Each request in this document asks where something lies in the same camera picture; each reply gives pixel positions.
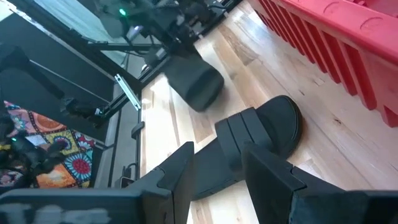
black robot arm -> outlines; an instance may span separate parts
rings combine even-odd
[[[74,98],[66,98],[65,93],[52,83],[39,69],[30,61],[25,52],[18,46],[0,45],[0,73],[3,70],[16,68],[29,74],[39,82],[49,93],[61,101],[61,112],[72,116],[91,119],[94,122],[101,117],[101,110],[86,103],[81,103]]]

black plastic part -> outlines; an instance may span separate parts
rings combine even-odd
[[[97,108],[91,106],[89,103],[79,102],[74,98],[62,98],[61,99],[61,114],[71,116],[81,116],[82,118],[89,118],[96,116]]]
[[[216,6],[216,7],[208,7],[210,8],[214,16],[212,16],[211,19],[206,23],[196,23],[192,27],[193,31],[196,33],[195,40],[199,39],[199,35],[203,36],[207,35],[214,27],[216,27],[219,23],[221,23],[225,19],[224,14],[232,10],[230,9],[229,11],[227,11],[226,9],[220,9],[220,7],[223,7],[223,5],[220,4],[218,1],[214,2],[212,0],[206,0],[205,3],[209,6]]]
[[[98,49],[98,50],[116,50],[116,51],[133,51],[133,52],[148,52],[152,47],[161,47],[160,44],[119,44],[119,43],[109,43],[109,42],[88,42],[87,45],[89,47]]]
[[[123,177],[131,178],[131,167],[126,168],[126,170],[124,170]]]
[[[143,56],[145,64],[149,68],[155,67],[162,61],[164,56],[159,55],[161,49],[162,49],[162,47],[153,47],[148,51],[147,54],[145,54]]]
[[[200,151],[200,155],[195,155],[195,160],[200,158],[197,162],[200,175],[194,200],[244,179],[241,151],[246,142],[254,142],[262,150],[288,158],[299,144],[302,126],[299,108],[288,96],[277,96],[256,110],[249,108],[216,123],[215,141],[218,144],[212,142]]]
[[[272,147],[271,142],[264,146],[280,158],[289,158],[303,132],[303,118],[297,104],[288,96],[277,96],[258,107],[256,113],[272,139]]]
[[[121,68],[117,63],[112,61],[101,51],[92,49],[87,46],[87,41],[81,38],[81,35],[77,32],[73,32],[71,28],[66,26],[63,22],[53,16],[51,13],[46,11],[43,7],[31,0],[10,0],[11,4],[15,5],[18,10],[26,13],[29,17],[33,18],[34,21],[45,27],[46,30],[51,32],[53,35],[61,38],[69,46],[78,50],[79,53],[84,55],[88,60],[102,68],[105,72],[115,75],[120,74],[133,91],[138,94],[143,86],[141,83],[134,78],[130,73]]]
[[[204,111],[224,86],[223,76],[197,54],[173,55],[162,68],[169,85],[195,111]]]
[[[121,178],[121,188],[126,188],[128,187],[130,184],[134,183],[134,180],[127,178],[127,177],[122,177]]]
[[[26,72],[57,99],[61,100],[64,97],[64,92],[30,62],[29,57],[20,47],[0,44],[0,72],[10,68]]]
[[[195,154],[196,181],[193,200],[198,200],[235,184],[235,175],[229,169],[217,139]]]
[[[131,130],[131,137],[137,140],[137,136],[141,132],[141,130],[145,127],[145,121],[141,121],[140,123],[136,124],[133,129]]]
[[[397,191],[349,191],[294,167],[306,187],[294,192],[291,223],[397,223]]]
[[[220,154],[224,156],[228,167],[234,173],[236,177],[240,177],[243,179],[243,168],[241,162],[241,151],[239,150],[238,146],[236,145],[234,136],[231,132],[231,128],[228,124],[228,119],[224,119],[219,121],[215,124],[216,133],[217,133],[217,140],[220,144],[220,151],[223,153]],[[203,153],[206,151],[206,146],[202,149]]]
[[[188,18],[195,18],[197,17],[198,21],[202,24],[206,24],[215,13],[209,9],[207,9],[207,5],[201,2],[193,2],[188,9],[185,10],[185,16]]]
[[[241,116],[254,143],[259,146],[274,147],[271,137],[262,125],[254,108],[242,111]]]
[[[288,223],[293,193],[305,188],[290,173],[293,165],[253,143],[246,145],[242,163],[259,223]]]
[[[13,223],[186,224],[193,191],[193,143],[125,189],[19,189],[0,196]]]

black bar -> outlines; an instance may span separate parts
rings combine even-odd
[[[139,101],[141,101],[141,94],[139,94],[138,96]],[[141,122],[141,110],[138,111],[138,121]],[[134,176],[134,180],[138,180],[140,178],[140,169],[141,169],[141,132],[137,135],[137,139],[136,139],[136,173]]]
[[[161,62],[156,65],[155,68],[150,68],[146,70],[140,77],[139,81],[142,83],[143,86],[148,85],[156,76],[162,72],[160,69],[171,59],[171,56],[167,54],[164,58],[161,59]]]
[[[160,44],[114,44],[108,42],[88,43],[88,46],[97,50],[118,50],[118,51],[144,51],[148,52],[152,47],[161,47]]]
[[[62,98],[65,96],[65,93],[61,89],[59,89],[58,86],[52,83],[50,79],[47,78],[42,72],[40,72],[39,69],[37,69],[32,62],[29,62],[26,69],[22,68],[21,70],[29,74],[34,80],[36,80],[58,100],[62,100]]]
[[[96,121],[94,127],[98,128],[105,122],[107,122],[111,117],[116,114],[121,108],[129,102],[129,98],[125,93],[121,93],[117,98],[115,98],[106,108],[103,110],[103,115],[101,121]]]
[[[71,30],[71,28],[60,22],[55,16],[51,15],[36,2],[33,0],[9,0],[9,2],[26,13],[29,17],[33,18],[34,21],[38,22],[49,32],[62,39],[69,46],[79,51],[79,53],[84,55],[88,60],[91,60],[105,72],[108,72],[111,76],[120,74],[136,94],[141,92],[142,85],[139,80],[102,54],[101,51],[88,47],[87,41],[82,39],[79,33]]]
[[[122,118],[122,109],[120,109],[120,111],[119,111],[118,124],[116,125],[116,133],[115,133],[115,137],[114,137],[114,147],[113,147],[112,158],[111,158],[111,169],[109,171],[109,177],[108,177],[108,187],[112,187],[114,161],[116,159],[116,149],[118,148],[119,129],[120,129],[121,118]]]

green led light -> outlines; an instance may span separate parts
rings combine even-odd
[[[119,9],[119,12],[120,12],[120,14],[122,14],[122,16],[126,16],[127,15],[127,13],[125,12],[124,9]]]

black plastic bracket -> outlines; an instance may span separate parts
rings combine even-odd
[[[137,140],[137,137],[139,135],[139,133],[141,132],[141,130],[145,127],[145,121],[141,121],[140,123],[138,123],[137,125],[135,125],[133,127],[133,129],[131,130],[131,137],[134,140]]]

